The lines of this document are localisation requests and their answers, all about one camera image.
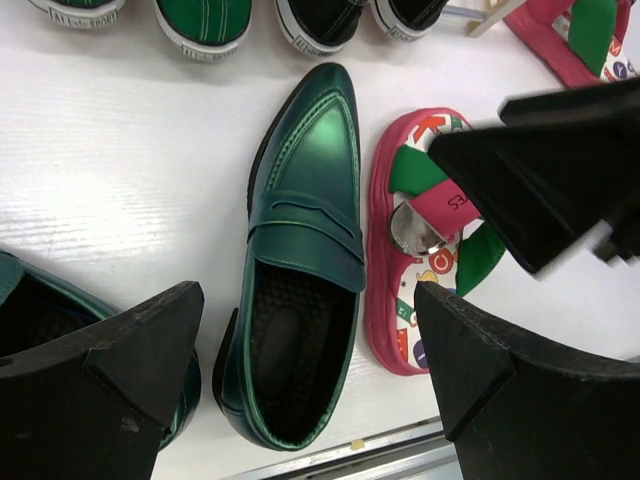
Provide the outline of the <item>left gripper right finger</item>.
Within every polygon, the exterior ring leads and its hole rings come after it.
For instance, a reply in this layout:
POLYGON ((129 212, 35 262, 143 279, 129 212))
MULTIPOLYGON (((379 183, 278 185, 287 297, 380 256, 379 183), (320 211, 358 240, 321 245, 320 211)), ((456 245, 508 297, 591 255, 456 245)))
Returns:
POLYGON ((433 282, 414 308, 466 479, 636 479, 639 366, 550 340, 433 282))

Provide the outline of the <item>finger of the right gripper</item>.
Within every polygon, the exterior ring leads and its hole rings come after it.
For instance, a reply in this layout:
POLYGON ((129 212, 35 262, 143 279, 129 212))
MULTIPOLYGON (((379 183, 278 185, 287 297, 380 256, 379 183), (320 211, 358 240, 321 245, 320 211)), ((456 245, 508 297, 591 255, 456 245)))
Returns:
POLYGON ((601 221, 604 262, 639 256, 639 81, 511 98, 500 127, 445 134, 432 160, 538 273, 601 221))

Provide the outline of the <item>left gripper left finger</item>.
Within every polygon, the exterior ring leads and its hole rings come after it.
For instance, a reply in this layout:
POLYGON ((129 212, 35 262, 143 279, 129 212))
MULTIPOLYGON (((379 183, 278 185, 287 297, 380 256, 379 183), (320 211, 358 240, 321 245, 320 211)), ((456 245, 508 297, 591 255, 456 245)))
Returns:
POLYGON ((200 284, 183 281, 2 356, 2 478, 150 478, 203 307, 200 284))

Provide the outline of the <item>pink patterned flip-flop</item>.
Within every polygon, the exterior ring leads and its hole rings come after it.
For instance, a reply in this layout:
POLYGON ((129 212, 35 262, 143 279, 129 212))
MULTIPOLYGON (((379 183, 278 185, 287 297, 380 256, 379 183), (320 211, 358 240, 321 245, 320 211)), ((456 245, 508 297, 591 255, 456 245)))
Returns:
POLYGON ((567 87, 639 76, 622 50, 631 0, 529 0, 507 26, 567 87))
POLYGON ((464 296, 505 253, 489 224, 464 232, 481 216, 427 154, 437 135, 470 127, 452 109, 419 109, 388 126, 373 156, 364 328, 377 360, 396 375, 429 371, 414 308, 416 286, 434 282, 464 296))

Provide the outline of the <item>black canvas sneaker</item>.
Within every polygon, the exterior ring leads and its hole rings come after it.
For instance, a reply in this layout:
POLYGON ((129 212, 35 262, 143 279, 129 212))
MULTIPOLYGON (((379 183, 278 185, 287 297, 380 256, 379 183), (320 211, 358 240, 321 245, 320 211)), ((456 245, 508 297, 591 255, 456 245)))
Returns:
POLYGON ((299 52, 329 57, 353 38, 368 1, 276 0, 281 30, 299 52))
POLYGON ((379 28, 390 38, 414 42, 438 21, 448 0, 372 0, 379 28))

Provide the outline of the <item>cream metal shoe rack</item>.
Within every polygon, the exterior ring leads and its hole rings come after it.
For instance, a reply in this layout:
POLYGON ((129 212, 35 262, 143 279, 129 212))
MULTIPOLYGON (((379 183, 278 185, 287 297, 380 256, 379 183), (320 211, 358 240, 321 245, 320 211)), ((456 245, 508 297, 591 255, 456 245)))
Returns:
POLYGON ((479 38, 526 0, 451 0, 444 7, 443 18, 461 27, 469 38, 479 38))

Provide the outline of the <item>left green leather loafer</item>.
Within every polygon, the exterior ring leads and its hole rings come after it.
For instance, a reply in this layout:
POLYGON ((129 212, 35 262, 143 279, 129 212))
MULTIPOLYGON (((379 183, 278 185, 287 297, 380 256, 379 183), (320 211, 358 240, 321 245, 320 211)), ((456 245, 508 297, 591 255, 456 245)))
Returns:
MULTIPOLYGON (((1 255, 1 358, 118 315, 120 310, 11 254, 1 255)), ((193 347, 174 417, 160 443, 165 448, 189 425, 200 400, 193 347)))

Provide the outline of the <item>green leather loafer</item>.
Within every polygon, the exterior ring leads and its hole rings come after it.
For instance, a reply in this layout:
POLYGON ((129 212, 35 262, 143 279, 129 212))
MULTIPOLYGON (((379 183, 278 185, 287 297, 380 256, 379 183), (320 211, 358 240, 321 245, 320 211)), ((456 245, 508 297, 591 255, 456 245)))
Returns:
MULTIPOLYGON (((11 254, 1 255, 1 358, 118 315, 120 310, 11 254)), ((165 448, 189 425, 200 400, 193 347, 174 417, 160 443, 165 448)))
POLYGON ((254 157, 240 302, 212 374, 221 411, 256 445, 308 447, 342 392, 366 285, 360 166, 352 80, 317 65, 254 157))

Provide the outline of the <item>right green leather loafer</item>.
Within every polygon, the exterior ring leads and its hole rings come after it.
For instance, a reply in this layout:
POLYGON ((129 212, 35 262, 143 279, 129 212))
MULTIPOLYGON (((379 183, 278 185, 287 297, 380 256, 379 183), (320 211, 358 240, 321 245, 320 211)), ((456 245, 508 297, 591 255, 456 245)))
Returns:
POLYGON ((352 80, 317 65, 254 157, 240 302, 212 374, 221 411, 256 445, 308 447, 342 392, 366 285, 360 166, 352 80))

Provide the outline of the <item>right green canvas sneaker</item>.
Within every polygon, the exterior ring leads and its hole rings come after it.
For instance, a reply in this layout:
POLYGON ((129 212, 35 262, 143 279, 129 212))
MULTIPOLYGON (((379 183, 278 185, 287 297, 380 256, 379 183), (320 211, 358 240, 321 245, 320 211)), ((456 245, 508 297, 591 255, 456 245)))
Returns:
POLYGON ((231 56, 251 23, 251 0, 156 0, 156 19, 166 37, 191 60, 231 56))

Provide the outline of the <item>green canvas sneaker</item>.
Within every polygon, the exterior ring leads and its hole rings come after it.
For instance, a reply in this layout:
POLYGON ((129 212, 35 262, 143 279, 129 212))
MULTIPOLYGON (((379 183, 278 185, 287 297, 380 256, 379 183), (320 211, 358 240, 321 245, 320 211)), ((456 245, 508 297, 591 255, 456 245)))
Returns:
POLYGON ((166 37, 191 60, 231 56, 251 23, 251 0, 156 0, 156 19, 166 37))
POLYGON ((96 30, 113 25, 125 0, 29 0, 54 23, 80 30, 96 30))

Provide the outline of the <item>left green canvas sneaker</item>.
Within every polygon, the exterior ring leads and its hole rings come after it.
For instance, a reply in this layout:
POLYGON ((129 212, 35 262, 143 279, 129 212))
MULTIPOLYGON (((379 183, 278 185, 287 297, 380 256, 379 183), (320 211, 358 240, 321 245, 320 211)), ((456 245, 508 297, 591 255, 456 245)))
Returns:
POLYGON ((80 30, 96 30, 113 25, 125 0, 29 0, 54 23, 80 30))

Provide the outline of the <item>aluminium mounting rail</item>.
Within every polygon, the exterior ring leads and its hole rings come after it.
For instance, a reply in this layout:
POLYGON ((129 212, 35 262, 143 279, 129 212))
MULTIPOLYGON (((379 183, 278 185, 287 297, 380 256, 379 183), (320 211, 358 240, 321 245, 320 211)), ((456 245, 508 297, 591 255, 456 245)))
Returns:
POLYGON ((238 479, 461 479, 438 417, 236 476, 238 479))

